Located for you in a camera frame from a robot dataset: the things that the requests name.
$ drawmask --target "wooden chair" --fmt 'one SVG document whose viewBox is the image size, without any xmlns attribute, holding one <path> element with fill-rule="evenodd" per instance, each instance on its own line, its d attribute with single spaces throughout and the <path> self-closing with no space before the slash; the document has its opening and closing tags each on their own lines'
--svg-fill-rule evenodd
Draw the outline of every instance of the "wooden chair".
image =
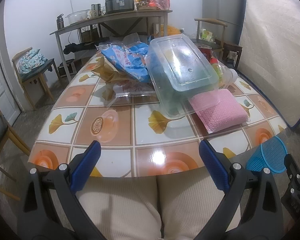
<svg viewBox="0 0 300 240">
<path fill-rule="evenodd" d="M 199 43 L 199 44 L 203 44 L 203 45 L 207 45 L 207 46 L 212 47 L 212 50 L 214 52 L 220 52 L 219 58 L 222 59 L 223 43 L 224 43 L 224 39 L 225 39 L 225 31 L 226 31 L 226 27 L 228 25 L 226 23 L 220 21 L 220 20 L 215 20 L 215 19 L 197 19 L 197 18 L 195 18 L 194 20 L 198 22 L 197 37 L 196 37 L 196 39 L 191 39 L 191 41 L 193 43 Z M 220 44 L 215 44 L 215 43 L 210 42 L 210 41 L 205 41 L 205 40 L 200 40 L 199 39 L 200 22 L 206 22 L 206 23 L 211 23 L 211 24 L 223 26 L 223 31 L 222 31 L 222 35 L 221 35 L 221 43 Z"/>
<path fill-rule="evenodd" d="M 62 81 L 61 81 L 61 77 L 60 77 L 60 74 L 58 72 L 58 69 L 57 69 L 57 66 L 56 66 L 56 63 L 54 62 L 54 58 L 53 59 L 49 59 L 47 60 L 43 65 L 39 66 L 39 67 L 36 67 L 34 68 L 32 71 L 30 71 L 29 73 L 27 74 L 20 74 L 18 72 L 18 68 L 17 68 L 17 62 L 18 60 L 24 55 L 26 54 L 28 51 L 30 51 L 32 49 L 32 47 L 28 48 L 28 49 L 25 49 L 23 50 L 22 52 L 19 52 L 17 53 L 13 58 L 12 58 L 12 63 L 13 63 L 13 67 L 16 71 L 16 74 L 17 74 L 17 77 L 18 77 L 18 80 L 19 80 L 19 83 L 21 85 L 21 87 L 23 88 L 24 92 L 25 92 L 25 95 L 26 97 L 28 98 L 30 104 L 32 105 L 33 109 L 34 110 L 37 110 L 33 101 L 31 100 L 28 92 L 26 91 L 26 88 L 25 88 L 25 85 L 27 83 L 30 83 L 32 82 L 33 80 L 37 79 L 39 81 L 39 84 L 43 90 L 44 93 L 47 93 L 47 95 L 51 98 L 51 100 L 54 102 L 54 98 L 50 92 L 50 89 L 49 87 L 47 86 L 46 84 L 46 81 L 44 79 L 44 76 L 43 76 L 43 73 L 48 69 L 50 68 L 52 65 L 54 67 L 54 70 L 56 71 L 57 73 L 57 76 L 58 76 L 58 79 L 60 81 L 60 84 L 62 84 Z"/>
<path fill-rule="evenodd" d="M 3 146 L 10 139 L 21 151 L 23 151 L 27 156 L 30 155 L 30 148 L 26 145 L 26 143 L 19 137 L 19 135 L 15 132 L 15 130 L 11 127 L 8 121 L 5 119 L 4 115 L 0 110 L 0 152 L 2 151 Z M 9 173 L 7 173 L 4 169 L 0 167 L 0 171 L 5 174 L 8 178 L 16 181 Z M 13 195 L 12 193 L 6 191 L 0 186 L 0 192 L 11 197 L 15 200 L 20 200 L 19 197 Z"/>
</svg>

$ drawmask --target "transparent container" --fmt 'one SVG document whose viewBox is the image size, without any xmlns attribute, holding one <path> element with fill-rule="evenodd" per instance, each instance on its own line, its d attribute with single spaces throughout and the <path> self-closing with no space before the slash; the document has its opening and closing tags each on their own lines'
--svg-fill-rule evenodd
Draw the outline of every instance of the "transparent container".
<svg viewBox="0 0 300 240">
<path fill-rule="evenodd" d="M 227 88 L 237 80 L 238 74 L 234 69 L 228 68 L 214 57 L 211 59 L 210 63 L 219 77 L 219 89 Z"/>
<path fill-rule="evenodd" d="M 180 118 L 219 102 L 219 77 L 187 36 L 152 40 L 145 61 L 162 114 L 167 117 Z M 205 100 L 196 102 L 195 111 L 189 100 L 200 93 L 205 93 Z"/>
<path fill-rule="evenodd" d="M 83 10 L 69 14 L 66 16 L 68 18 L 69 24 L 80 22 L 82 20 L 86 20 L 88 18 L 88 12 L 90 10 Z"/>
</svg>

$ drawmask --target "red can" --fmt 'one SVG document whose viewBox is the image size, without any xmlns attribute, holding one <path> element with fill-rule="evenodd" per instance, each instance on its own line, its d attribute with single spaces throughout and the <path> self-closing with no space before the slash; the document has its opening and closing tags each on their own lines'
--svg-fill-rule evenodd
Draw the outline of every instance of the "red can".
<svg viewBox="0 0 300 240">
<path fill-rule="evenodd" d="M 210 62 L 212 57 L 212 48 L 210 46 L 204 44 L 195 43 L 197 48 L 202 52 L 202 54 L 206 57 L 206 59 Z"/>
</svg>

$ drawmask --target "blue gripper pad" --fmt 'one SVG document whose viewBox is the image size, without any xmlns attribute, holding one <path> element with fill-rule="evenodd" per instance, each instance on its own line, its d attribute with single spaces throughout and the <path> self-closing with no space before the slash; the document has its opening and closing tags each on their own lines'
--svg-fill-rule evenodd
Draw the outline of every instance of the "blue gripper pad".
<svg viewBox="0 0 300 240">
<path fill-rule="evenodd" d="M 217 186 L 219 190 L 223 192 L 228 192 L 230 185 L 229 185 L 229 174 L 220 162 L 220 160 L 215 155 L 215 150 L 212 146 L 202 140 L 199 145 L 199 155 L 207 167 L 210 176 L 213 179 L 214 184 Z"/>
<path fill-rule="evenodd" d="M 101 156 L 100 143 L 98 141 L 93 141 L 82 155 L 82 160 L 71 174 L 70 190 L 74 194 L 83 189 L 93 168 L 96 166 Z"/>
</svg>

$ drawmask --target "person's leg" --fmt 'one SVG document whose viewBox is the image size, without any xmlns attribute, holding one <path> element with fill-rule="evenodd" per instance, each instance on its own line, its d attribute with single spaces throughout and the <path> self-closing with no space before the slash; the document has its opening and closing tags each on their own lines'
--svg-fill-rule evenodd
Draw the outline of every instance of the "person's leg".
<svg viewBox="0 0 300 240">
<path fill-rule="evenodd" d="M 161 237 L 155 177 L 90 177 L 76 195 L 108 240 L 155 240 Z"/>
<path fill-rule="evenodd" d="M 164 239 L 193 239 L 208 222 L 224 193 L 206 167 L 157 177 Z M 228 230 L 238 226 L 240 208 Z"/>
</svg>

